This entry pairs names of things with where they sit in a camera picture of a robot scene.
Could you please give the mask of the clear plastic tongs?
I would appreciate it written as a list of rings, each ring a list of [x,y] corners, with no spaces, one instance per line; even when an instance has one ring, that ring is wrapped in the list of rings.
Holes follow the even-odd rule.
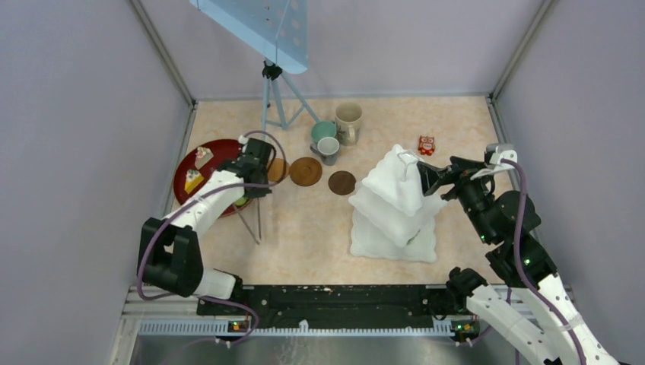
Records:
[[[262,209],[260,203],[261,201],[258,199],[249,198],[248,203],[244,206],[237,207],[233,204],[235,214],[258,246],[262,242]]]

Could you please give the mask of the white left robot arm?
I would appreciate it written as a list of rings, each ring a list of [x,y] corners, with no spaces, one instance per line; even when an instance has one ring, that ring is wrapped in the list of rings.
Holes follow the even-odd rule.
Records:
[[[138,285],[150,284],[167,295],[213,297],[226,314],[241,310],[244,295],[234,275],[206,268],[199,238],[241,198],[271,193],[268,167],[275,147],[257,138],[241,138],[234,159],[213,169],[202,187],[163,218],[151,217],[141,229]]]

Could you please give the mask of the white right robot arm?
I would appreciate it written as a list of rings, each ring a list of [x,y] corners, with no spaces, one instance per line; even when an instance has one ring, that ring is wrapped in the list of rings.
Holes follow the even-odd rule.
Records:
[[[458,200],[480,240],[494,246],[486,259],[535,321],[517,312],[470,268],[450,272],[447,306],[484,320],[530,364],[617,364],[585,323],[550,255],[532,235],[541,219],[527,195],[517,153],[488,152],[483,161],[450,161],[444,168],[417,163],[422,192],[429,196],[441,186],[452,187],[441,198]]]

